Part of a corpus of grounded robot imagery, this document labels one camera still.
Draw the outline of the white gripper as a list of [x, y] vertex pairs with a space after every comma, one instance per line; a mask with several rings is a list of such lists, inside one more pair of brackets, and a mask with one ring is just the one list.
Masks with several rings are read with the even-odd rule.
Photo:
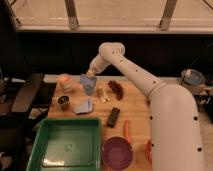
[[86, 72], [86, 76], [92, 78], [95, 74], [102, 73], [107, 67], [107, 62], [97, 55], [90, 63], [89, 70]]

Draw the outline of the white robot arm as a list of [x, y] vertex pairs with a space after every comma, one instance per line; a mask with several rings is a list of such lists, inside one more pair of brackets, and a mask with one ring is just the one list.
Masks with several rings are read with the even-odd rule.
[[121, 43], [103, 43], [88, 72], [117, 68], [149, 101], [152, 171], [205, 171], [201, 128], [191, 92], [128, 60]]

